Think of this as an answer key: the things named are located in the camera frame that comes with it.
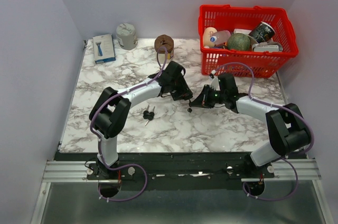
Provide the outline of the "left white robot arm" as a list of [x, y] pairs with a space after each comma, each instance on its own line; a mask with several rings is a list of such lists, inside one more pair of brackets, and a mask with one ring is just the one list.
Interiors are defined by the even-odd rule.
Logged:
[[99, 173], [112, 179], [117, 173], [117, 136], [123, 130], [129, 111], [149, 99], [170, 94], [174, 101], [193, 97], [185, 79], [185, 69], [171, 61], [164, 70], [122, 90], [103, 90], [90, 115], [90, 130], [98, 137]]

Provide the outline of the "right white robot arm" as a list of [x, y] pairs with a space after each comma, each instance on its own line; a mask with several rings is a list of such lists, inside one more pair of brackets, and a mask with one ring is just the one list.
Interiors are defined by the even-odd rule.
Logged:
[[230, 73], [222, 73], [214, 77], [210, 85], [204, 85], [189, 107], [214, 108], [216, 104], [225, 105], [234, 113], [251, 116], [267, 125], [269, 142], [251, 152], [243, 164], [243, 172], [248, 177], [261, 173], [263, 165], [311, 143], [311, 133], [302, 121], [297, 105], [290, 103], [275, 107], [254, 101], [248, 94], [238, 92], [234, 76]]

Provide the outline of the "red plastic basket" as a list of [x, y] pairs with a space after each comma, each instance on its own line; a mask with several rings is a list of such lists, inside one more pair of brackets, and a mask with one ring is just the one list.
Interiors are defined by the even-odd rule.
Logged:
[[201, 5], [198, 21], [201, 73], [212, 70], [269, 78], [298, 55], [293, 26], [278, 7]]

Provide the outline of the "brown lidded white jar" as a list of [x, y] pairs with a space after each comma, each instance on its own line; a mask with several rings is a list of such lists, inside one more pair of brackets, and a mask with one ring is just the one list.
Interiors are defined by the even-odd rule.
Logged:
[[156, 59], [159, 64], [163, 64], [165, 60], [165, 53], [167, 52], [167, 62], [174, 58], [174, 40], [162, 34], [155, 39], [154, 48], [156, 51]]

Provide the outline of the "beige egg shaped toy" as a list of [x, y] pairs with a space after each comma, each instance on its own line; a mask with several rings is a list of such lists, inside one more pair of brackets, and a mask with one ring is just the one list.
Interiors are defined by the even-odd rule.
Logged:
[[217, 29], [214, 27], [207, 27], [204, 30], [203, 37], [202, 37], [202, 46], [205, 48], [213, 48], [215, 45], [211, 42], [211, 37], [214, 36], [214, 33], [217, 32]]

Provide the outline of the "pink plastic bottle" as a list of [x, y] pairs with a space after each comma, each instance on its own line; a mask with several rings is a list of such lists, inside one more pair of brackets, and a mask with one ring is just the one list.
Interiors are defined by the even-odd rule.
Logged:
[[218, 46], [218, 45], [226, 43], [228, 39], [230, 38], [230, 36], [231, 36], [231, 32], [229, 32], [228, 30], [217, 31], [212, 34], [212, 36], [210, 37], [210, 41], [215, 46]]

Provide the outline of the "green round melon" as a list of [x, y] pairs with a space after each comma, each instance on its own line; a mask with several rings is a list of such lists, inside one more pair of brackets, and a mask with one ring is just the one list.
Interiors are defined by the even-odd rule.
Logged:
[[250, 39], [243, 33], [234, 33], [227, 41], [227, 48], [229, 50], [249, 51]]

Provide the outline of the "white box in basket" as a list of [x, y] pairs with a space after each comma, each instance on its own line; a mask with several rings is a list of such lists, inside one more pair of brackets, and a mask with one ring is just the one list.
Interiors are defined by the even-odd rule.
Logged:
[[252, 45], [253, 52], [283, 52], [283, 47], [276, 42]]

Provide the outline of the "grey marble cup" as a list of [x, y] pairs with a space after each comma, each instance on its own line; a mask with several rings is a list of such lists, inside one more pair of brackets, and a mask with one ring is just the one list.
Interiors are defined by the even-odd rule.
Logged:
[[132, 24], [119, 24], [116, 28], [116, 38], [119, 45], [125, 50], [132, 50], [137, 47], [136, 29]]

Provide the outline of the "razor package box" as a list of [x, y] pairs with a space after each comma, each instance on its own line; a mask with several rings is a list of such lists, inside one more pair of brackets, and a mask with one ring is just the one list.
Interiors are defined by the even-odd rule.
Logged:
[[93, 37], [95, 64], [113, 62], [116, 60], [113, 38], [111, 34]]

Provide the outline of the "black paper cup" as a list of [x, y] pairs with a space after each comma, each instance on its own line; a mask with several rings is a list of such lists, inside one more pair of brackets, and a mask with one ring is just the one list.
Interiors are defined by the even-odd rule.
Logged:
[[248, 35], [257, 43], [268, 42], [275, 35], [275, 30], [268, 23], [261, 21]]

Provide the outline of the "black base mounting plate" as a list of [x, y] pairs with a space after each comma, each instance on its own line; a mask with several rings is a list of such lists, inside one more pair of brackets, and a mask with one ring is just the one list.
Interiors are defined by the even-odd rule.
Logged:
[[57, 152], [54, 160], [71, 173], [83, 170], [80, 181], [98, 183], [103, 190], [239, 190], [245, 179], [274, 178], [271, 164], [255, 167], [247, 152], [120, 153], [113, 170], [92, 153]]

